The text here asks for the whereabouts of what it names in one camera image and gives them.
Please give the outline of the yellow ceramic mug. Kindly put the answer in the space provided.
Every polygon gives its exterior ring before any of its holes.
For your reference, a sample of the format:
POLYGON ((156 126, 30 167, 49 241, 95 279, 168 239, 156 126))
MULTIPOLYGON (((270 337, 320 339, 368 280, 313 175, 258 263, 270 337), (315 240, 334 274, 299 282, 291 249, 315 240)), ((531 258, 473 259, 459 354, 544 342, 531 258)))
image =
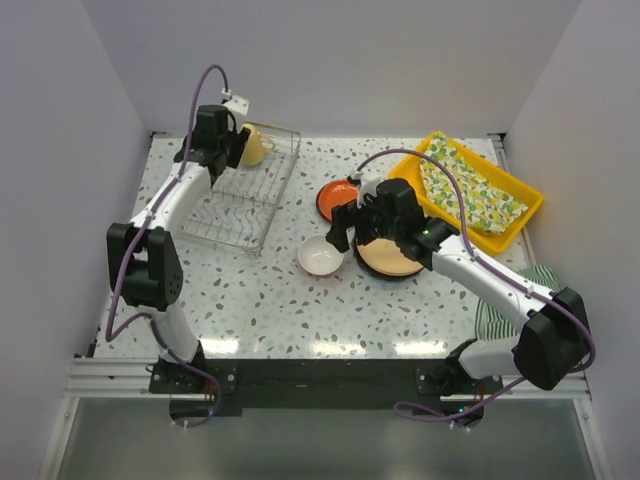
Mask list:
POLYGON ((268 153, 276 150, 273 139, 257 130, 253 124, 242 125, 243 133, 248 134, 240 162, 243 165, 252 167, 259 165, 268 153))

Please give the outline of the orange ceramic bowl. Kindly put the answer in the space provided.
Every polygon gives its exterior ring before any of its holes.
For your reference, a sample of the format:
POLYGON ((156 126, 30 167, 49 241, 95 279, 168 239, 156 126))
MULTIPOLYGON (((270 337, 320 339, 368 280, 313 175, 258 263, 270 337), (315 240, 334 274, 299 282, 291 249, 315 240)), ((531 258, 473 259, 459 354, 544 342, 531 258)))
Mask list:
POLYGON ((330 244, 323 235, 306 238, 298 249, 298 263, 309 274, 326 276, 337 271, 344 254, 330 244))

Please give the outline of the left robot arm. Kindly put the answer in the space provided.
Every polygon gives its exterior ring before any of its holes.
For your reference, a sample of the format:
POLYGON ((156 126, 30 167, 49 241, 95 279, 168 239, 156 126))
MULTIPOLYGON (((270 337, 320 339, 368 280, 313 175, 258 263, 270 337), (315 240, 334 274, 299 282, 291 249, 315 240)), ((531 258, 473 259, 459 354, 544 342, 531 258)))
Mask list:
POLYGON ((185 392, 215 400, 220 388, 205 367, 200 341, 180 305, 184 283, 174 235, 196 203, 229 168, 236 168, 248 139, 225 102, 198 107, 168 178, 150 203, 127 223, 106 234, 112 301, 105 339, 116 339, 129 325, 115 323, 119 302, 144 319, 159 347, 153 378, 185 392))

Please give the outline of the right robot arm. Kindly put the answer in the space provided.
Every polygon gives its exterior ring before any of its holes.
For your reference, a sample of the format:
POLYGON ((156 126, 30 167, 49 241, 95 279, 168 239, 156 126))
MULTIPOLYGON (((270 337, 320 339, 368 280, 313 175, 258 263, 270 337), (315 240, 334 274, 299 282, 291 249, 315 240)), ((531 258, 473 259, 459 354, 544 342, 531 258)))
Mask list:
POLYGON ((520 375, 552 390, 593 350, 577 292, 545 288, 484 254, 455 226, 425 215, 404 179, 382 181, 362 201, 333 208, 326 239, 340 252, 350 247, 348 229, 354 229, 360 245, 377 239, 394 242, 407 259, 459 283, 516 330, 514 339, 472 339, 448 356, 445 379, 456 392, 469 392, 481 379, 502 375, 520 375))

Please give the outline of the teal embossed plate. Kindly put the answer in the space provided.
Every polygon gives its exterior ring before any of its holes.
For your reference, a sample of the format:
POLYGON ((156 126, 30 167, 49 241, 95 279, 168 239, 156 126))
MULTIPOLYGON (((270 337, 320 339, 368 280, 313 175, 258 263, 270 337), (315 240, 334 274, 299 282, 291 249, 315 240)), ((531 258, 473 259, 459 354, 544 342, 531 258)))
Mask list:
POLYGON ((379 270, 374 269, 372 266, 367 264, 366 262, 359 262, 358 266, 365 271, 369 276, 375 279, 384 280, 388 282, 399 282, 405 279, 410 279, 418 276, 423 272, 423 268, 418 269, 415 272, 407 273, 407 274, 386 274, 379 270))

